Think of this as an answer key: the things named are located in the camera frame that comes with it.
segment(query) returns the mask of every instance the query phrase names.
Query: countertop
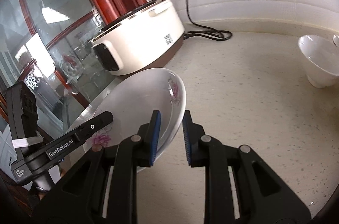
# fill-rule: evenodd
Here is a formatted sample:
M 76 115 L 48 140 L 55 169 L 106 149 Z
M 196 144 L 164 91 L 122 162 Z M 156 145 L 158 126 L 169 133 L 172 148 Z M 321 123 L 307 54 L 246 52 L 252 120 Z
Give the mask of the countertop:
M 226 42 L 193 37 L 166 68 L 183 79 L 193 121 L 223 144 L 250 145 L 314 216 L 339 182 L 339 87 L 311 86 L 297 41 L 264 33 Z M 204 178 L 204 168 L 187 164 L 180 129 L 154 166 L 138 173 L 139 223 L 203 223 Z

